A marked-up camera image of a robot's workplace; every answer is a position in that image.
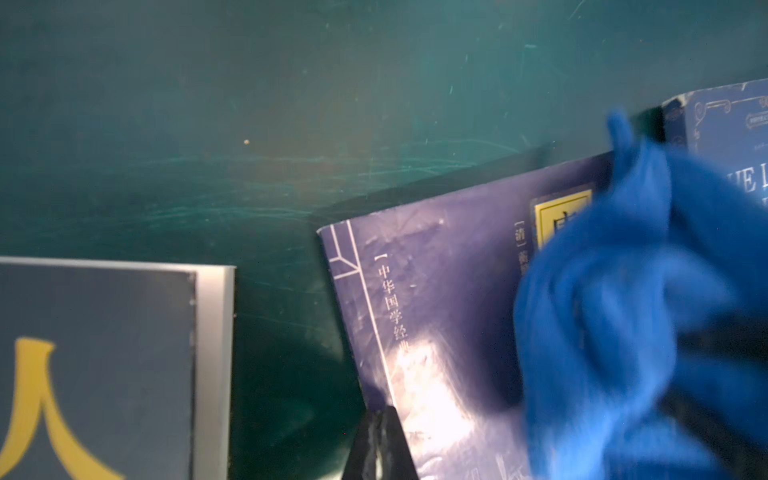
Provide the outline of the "purple book yellow label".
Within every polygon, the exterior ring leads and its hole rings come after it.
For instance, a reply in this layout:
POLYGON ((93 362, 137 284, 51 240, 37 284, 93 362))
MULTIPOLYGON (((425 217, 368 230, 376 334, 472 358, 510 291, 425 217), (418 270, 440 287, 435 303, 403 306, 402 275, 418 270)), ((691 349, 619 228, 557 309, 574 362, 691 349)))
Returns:
POLYGON ((610 154, 344 220, 318 234, 366 411, 394 406, 419 479, 526 479, 513 306, 610 154))

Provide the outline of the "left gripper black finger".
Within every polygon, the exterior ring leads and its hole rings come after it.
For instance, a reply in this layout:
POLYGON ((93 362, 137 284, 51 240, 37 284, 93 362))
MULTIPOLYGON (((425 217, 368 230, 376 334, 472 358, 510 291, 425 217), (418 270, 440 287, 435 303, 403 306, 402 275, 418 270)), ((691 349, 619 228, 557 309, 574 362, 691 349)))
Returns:
POLYGON ((365 412, 358 424, 341 479, 419 479, 394 406, 365 412))

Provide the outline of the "blue cloth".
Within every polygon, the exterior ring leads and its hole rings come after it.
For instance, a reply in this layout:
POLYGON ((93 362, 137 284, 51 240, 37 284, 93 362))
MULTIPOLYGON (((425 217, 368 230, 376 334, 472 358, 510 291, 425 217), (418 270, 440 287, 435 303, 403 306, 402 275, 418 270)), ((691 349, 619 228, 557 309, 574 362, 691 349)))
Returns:
POLYGON ((536 479, 767 475, 767 210, 607 127, 609 187, 535 255, 514 328, 536 479))

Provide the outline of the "blue Little Prince book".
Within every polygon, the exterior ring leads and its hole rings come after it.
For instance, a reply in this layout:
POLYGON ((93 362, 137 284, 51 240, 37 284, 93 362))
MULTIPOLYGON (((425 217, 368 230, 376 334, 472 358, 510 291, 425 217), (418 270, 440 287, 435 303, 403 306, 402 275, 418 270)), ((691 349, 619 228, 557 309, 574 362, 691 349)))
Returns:
POLYGON ((661 105, 665 139, 716 164, 767 204, 767 81, 694 90, 661 105))

